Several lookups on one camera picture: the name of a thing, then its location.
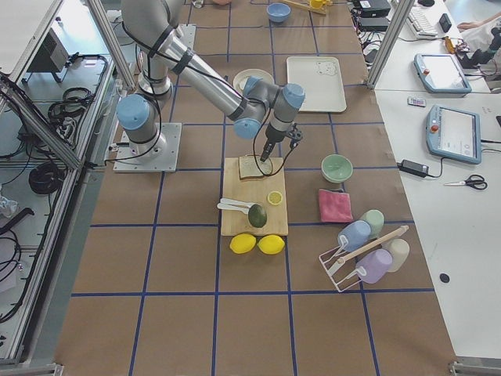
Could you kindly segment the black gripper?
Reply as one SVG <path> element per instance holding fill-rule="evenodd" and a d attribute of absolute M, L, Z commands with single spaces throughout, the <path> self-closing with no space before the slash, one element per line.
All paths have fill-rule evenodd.
<path fill-rule="evenodd" d="M 302 131 L 296 123 L 292 123 L 287 130 L 280 131 L 275 129 L 271 123 L 268 124 L 266 131 L 266 143 L 260 156 L 261 162 L 266 162 L 277 143 L 281 143 L 285 138 L 291 139 L 290 148 L 295 148 L 303 139 Z"/>

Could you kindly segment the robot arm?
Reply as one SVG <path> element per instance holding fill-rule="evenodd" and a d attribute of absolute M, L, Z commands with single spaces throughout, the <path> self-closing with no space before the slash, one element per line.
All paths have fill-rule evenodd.
<path fill-rule="evenodd" d="M 142 53 L 139 91 L 152 99 L 170 95 L 170 73 L 189 83 L 234 123 L 235 133 L 253 139 L 269 111 L 266 143 L 260 156 L 269 158 L 274 146 L 285 138 L 295 148 L 302 134 L 294 119 L 304 100 L 304 89 L 294 83 L 284 86 L 251 76 L 242 92 L 237 92 L 177 33 L 182 1 L 123 1 L 121 15 L 125 33 Z"/>

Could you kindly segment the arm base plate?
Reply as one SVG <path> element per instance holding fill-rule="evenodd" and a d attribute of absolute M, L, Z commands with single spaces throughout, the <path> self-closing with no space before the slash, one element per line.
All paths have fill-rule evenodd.
<path fill-rule="evenodd" d="M 184 24 L 181 23 L 176 28 L 176 36 L 183 42 L 187 47 L 194 49 L 194 42 L 196 37 L 196 25 L 192 23 Z"/>
<path fill-rule="evenodd" d="M 156 123 L 160 135 L 144 144 L 132 143 L 126 131 L 117 148 L 113 170 L 119 173 L 175 172 L 181 140 L 181 123 Z"/>

